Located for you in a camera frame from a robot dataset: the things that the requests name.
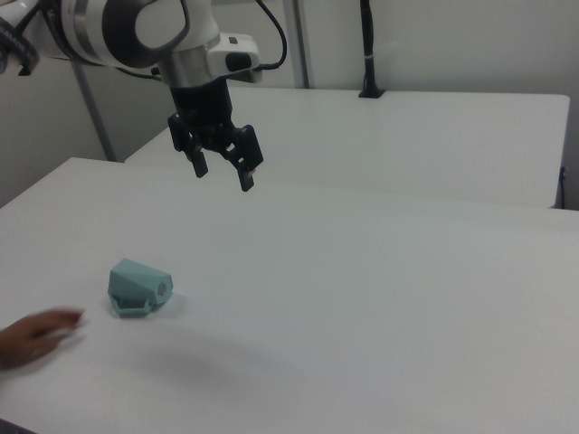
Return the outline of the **person's hand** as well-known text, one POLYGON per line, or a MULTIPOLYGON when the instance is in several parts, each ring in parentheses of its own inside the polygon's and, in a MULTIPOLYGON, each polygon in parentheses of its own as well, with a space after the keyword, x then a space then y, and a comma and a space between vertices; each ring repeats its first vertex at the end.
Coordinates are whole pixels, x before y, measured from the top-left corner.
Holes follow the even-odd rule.
POLYGON ((83 309, 57 307, 29 314, 1 330, 1 369, 19 368, 58 348, 81 326, 83 309))

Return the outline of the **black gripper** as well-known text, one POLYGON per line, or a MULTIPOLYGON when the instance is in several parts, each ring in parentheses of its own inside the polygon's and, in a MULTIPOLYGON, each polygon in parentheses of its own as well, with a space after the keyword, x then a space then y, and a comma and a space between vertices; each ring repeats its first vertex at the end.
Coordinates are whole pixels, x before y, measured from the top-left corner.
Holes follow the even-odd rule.
POLYGON ((254 127, 235 127, 231 120, 233 106, 227 80, 220 78, 197 87, 171 87, 170 92, 176 106, 176 113, 167 120, 173 146, 185 154, 196 177, 208 173, 203 149, 193 135, 200 130, 211 136, 216 134, 216 152, 234 166, 242 191, 249 192, 263 155, 254 127))

